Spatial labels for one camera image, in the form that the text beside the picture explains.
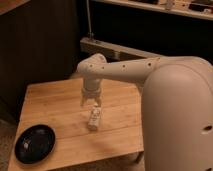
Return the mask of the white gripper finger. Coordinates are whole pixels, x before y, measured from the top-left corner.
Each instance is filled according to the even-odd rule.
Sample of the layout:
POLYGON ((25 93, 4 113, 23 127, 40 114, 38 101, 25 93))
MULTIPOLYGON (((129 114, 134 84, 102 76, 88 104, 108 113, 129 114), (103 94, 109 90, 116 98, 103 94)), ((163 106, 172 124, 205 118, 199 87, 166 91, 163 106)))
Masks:
POLYGON ((82 97, 81 101, 80 101, 80 106, 83 107, 84 104, 86 103, 86 101, 87 101, 87 98, 86 97, 82 97))
POLYGON ((102 105, 102 100, 101 100, 101 97, 96 97, 95 98, 95 102, 98 106, 101 106, 102 105))

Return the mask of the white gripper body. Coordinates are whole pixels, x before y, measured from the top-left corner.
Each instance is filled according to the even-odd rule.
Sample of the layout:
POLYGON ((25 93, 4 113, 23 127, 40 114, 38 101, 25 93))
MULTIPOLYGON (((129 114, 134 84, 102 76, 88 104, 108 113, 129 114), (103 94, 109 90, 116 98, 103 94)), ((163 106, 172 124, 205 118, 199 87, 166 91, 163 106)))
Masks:
POLYGON ((88 99, 99 98, 101 94, 100 79, 84 79, 82 87, 82 96, 88 99))

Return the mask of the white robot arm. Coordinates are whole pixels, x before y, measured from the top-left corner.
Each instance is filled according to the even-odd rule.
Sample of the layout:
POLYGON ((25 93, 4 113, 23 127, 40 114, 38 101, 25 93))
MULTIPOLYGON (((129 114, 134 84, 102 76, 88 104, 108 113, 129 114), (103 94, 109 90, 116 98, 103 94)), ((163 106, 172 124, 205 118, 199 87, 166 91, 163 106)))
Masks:
POLYGON ((200 57, 81 61, 82 99, 100 99, 103 79, 142 87, 146 171, 213 171, 213 65, 200 57))

